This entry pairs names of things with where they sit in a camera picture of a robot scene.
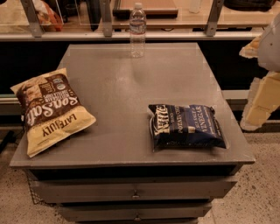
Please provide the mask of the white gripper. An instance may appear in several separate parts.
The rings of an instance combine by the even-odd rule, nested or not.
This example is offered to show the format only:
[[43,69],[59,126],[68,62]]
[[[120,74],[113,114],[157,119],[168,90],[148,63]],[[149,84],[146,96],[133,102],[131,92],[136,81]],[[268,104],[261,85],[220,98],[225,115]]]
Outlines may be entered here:
[[263,78],[254,78],[248,91],[248,103],[241,118],[241,128],[254,131],[263,126],[271,113],[280,107],[280,13],[239,52],[243,58],[258,57],[258,65],[269,71]]

